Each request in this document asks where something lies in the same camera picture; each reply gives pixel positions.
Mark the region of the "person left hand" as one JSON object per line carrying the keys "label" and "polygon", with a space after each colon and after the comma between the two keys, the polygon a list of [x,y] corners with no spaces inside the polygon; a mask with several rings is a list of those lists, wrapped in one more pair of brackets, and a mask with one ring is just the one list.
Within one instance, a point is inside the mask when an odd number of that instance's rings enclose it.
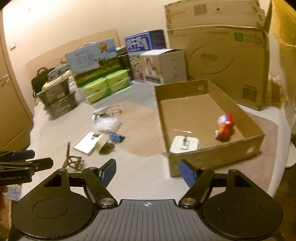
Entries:
{"label": "person left hand", "polygon": [[1,186],[1,238],[8,236],[11,228],[11,200],[6,196],[7,186]]}

